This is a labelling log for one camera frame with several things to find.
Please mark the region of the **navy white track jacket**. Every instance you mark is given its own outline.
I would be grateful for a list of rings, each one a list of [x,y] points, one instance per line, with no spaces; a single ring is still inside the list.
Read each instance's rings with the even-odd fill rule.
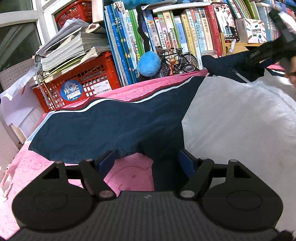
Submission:
[[[209,76],[159,87],[132,101],[94,98],[54,112],[29,149],[76,164],[106,151],[160,163],[181,148],[219,163],[237,159],[272,188],[295,188],[295,89],[247,66],[247,52],[205,58]]]

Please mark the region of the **pink patterned bed sheet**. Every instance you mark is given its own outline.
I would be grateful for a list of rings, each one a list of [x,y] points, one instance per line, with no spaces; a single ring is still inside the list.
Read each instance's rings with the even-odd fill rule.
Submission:
[[[198,73],[195,75],[152,80],[132,87],[125,87],[109,93],[104,93],[96,98],[132,101],[137,99],[140,95],[150,93],[159,87],[181,82],[194,76],[207,75]],[[86,104],[86,102],[74,104],[65,109],[78,108],[84,104]],[[30,136],[25,146],[16,155],[8,169],[8,174],[11,175],[12,188],[8,194],[7,201],[1,203],[1,236],[4,238],[12,236],[18,230],[18,225],[16,219],[13,217],[11,209],[13,199],[30,181],[54,162],[29,149],[30,143],[39,129]],[[115,192],[122,190],[154,190],[156,188],[156,182],[152,179],[152,166],[155,164],[152,159],[141,153],[134,153],[122,158],[116,157],[115,165],[106,177],[107,183],[114,188]]]

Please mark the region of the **row of children's books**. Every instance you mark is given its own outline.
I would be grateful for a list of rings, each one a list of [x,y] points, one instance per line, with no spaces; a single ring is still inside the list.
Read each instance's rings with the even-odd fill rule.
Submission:
[[[279,37],[268,13],[295,17],[276,1],[103,1],[102,14],[121,85],[153,79],[138,71],[140,57],[157,48],[182,48],[198,60],[220,58],[237,45],[264,44]]]

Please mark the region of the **miniature black bicycle model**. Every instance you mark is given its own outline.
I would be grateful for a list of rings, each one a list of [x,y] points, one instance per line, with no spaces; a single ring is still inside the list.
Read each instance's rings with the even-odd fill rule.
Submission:
[[[198,60],[191,52],[183,53],[182,48],[157,48],[161,60],[160,68],[153,78],[168,77],[170,74],[190,73],[199,70]]]

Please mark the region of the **red plastic crate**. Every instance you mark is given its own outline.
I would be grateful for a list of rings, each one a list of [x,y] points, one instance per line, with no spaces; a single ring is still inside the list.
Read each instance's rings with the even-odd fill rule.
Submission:
[[[48,113],[120,87],[112,54],[106,51],[60,77],[34,87],[33,92]]]

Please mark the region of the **blue plush ball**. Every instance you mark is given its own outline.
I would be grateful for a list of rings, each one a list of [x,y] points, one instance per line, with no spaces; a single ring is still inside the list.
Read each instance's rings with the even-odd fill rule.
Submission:
[[[161,60],[157,53],[148,51],[144,53],[138,61],[138,71],[144,77],[156,75],[160,69]]]

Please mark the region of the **stack of papers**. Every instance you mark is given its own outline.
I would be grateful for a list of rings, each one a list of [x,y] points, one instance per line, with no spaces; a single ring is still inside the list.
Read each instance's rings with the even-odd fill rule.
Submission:
[[[36,76],[48,83],[110,50],[106,30],[100,24],[88,24],[81,19],[67,20],[36,52]]]

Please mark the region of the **upper red basket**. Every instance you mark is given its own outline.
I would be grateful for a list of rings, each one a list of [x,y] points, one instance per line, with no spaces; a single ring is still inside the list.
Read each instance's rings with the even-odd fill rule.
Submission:
[[[75,1],[54,15],[57,28],[60,30],[67,20],[81,19],[92,23],[92,2]]]

